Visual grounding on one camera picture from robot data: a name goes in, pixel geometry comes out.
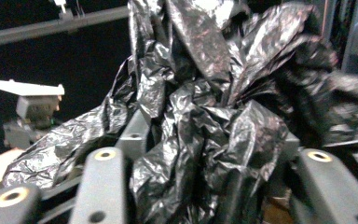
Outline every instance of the white clamp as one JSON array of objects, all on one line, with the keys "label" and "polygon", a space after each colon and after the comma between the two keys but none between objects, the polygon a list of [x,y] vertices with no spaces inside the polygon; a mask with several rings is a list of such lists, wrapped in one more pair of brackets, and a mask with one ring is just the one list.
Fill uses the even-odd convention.
[{"label": "white clamp", "polygon": [[40,95],[65,95],[65,90],[60,84],[58,87],[36,85],[31,83],[0,80],[0,90],[8,91],[20,96],[40,96]]}]

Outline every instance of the metal rod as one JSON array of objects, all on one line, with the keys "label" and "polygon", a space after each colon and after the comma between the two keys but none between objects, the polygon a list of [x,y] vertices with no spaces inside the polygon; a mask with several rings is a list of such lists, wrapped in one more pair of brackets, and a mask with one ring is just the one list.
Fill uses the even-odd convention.
[{"label": "metal rod", "polygon": [[57,34],[65,31],[75,30],[81,27],[91,26],[108,21],[116,21],[128,17],[129,10],[127,7],[115,7],[112,9],[88,13],[85,16],[74,18],[70,21],[45,21],[16,28],[10,28],[0,31],[0,45],[36,38],[43,35]]}]

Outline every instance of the crumpled plastic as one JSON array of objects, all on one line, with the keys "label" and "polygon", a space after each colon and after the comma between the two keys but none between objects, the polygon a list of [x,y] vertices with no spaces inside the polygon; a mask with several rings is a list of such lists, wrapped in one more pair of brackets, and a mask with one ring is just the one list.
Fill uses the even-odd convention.
[{"label": "crumpled plastic", "polygon": [[358,75],[335,71],[314,6],[253,14],[241,0],[131,0],[129,8],[132,58],[113,90],[14,161],[4,186],[48,189],[81,171],[88,152],[117,141],[135,102],[157,143],[131,174],[142,223],[255,223],[286,125],[305,147],[358,153]]},{"label": "crumpled plastic", "polygon": [[112,146],[136,109],[136,76],[132,58],[124,62],[103,103],[71,119],[43,136],[8,167],[4,187],[33,183],[50,189],[76,177],[87,155],[94,149]]}]

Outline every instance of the dark background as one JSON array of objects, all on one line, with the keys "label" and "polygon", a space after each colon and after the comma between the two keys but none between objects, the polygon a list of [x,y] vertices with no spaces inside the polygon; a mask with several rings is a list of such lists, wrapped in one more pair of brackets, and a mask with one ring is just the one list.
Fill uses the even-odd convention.
[{"label": "dark background", "polygon": [[[68,1],[75,9],[76,1]],[[127,5],[127,1],[79,1],[85,13]],[[60,9],[49,0],[0,1],[0,30],[57,20]],[[74,34],[48,35],[0,46],[0,79],[57,86],[65,95],[55,117],[75,118],[99,105],[120,64],[131,54],[128,20],[111,21]],[[0,153],[2,125],[16,118],[18,96],[0,91]]]}]

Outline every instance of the horizontal bar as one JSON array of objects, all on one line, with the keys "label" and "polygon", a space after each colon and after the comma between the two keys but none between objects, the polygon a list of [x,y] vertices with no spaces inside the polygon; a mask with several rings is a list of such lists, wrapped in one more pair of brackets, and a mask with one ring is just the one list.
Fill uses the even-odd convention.
[{"label": "horizontal bar", "polygon": [[0,30],[0,45],[36,38],[43,35],[53,35],[128,17],[129,10],[127,7],[115,7],[107,10],[88,13],[82,17],[74,17],[74,19],[70,21],[45,21],[16,28]]}]

